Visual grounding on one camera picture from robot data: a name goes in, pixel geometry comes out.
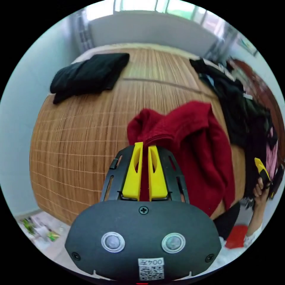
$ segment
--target yellow object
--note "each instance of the yellow object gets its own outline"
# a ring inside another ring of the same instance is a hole
[[[155,145],[148,148],[148,185],[150,201],[167,197],[168,191]]]
[[[270,176],[265,168],[265,166],[263,165],[263,163],[261,162],[261,160],[259,158],[255,158],[254,159],[255,165],[257,167],[258,173],[260,174],[262,170],[264,170],[268,176],[269,181],[271,181]]]
[[[129,199],[140,199],[140,182],[142,178],[143,165],[143,142],[136,142],[130,161],[128,173],[123,187],[123,197]]]

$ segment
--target woven bed mat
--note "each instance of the woven bed mat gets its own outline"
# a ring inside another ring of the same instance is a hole
[[[186,57],[143,48],[128,52],[130,62],[112,91],[72,97],[53,105],[49,95],[38,115],[30,148],[30,175],[39,207],[71,224],[98,203],[105,175],[119,150],[128,145],[127,124],[143,108],[162,114],[189,101],[210,102],[227,134],[216,95],[198,80]],[[244,152],[232,146],[236,199],[245,185]],[[224,213],[221,201],[212,219]]]

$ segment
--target red sweater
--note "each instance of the red sweater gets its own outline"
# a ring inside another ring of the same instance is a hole
[[[143,109],[128,125],[130,145],[144,143],[141,201],[149,200],[147,147],[157,145],[175,156],[188,189],[190,203],[209,216],[221,200],[229,209],[235,199],[232,152],[211,104],[191,101],[161,115]]]

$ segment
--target qr code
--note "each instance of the qr code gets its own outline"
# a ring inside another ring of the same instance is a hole
[[[163,266],[139,267],[140,280],[160,280],[164,279]]]

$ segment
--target white wall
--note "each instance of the white wall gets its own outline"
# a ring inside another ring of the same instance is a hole
[[[13,216],[38,209],[29,150],[38,112],[55,73],[79,52],[65,18],[47,30],[14,69],[0,103],[0,185]]]
[[[90,22],[95,46],[152,43],[204,57],[217,37],[193,21],[163,13],[124,11]]]

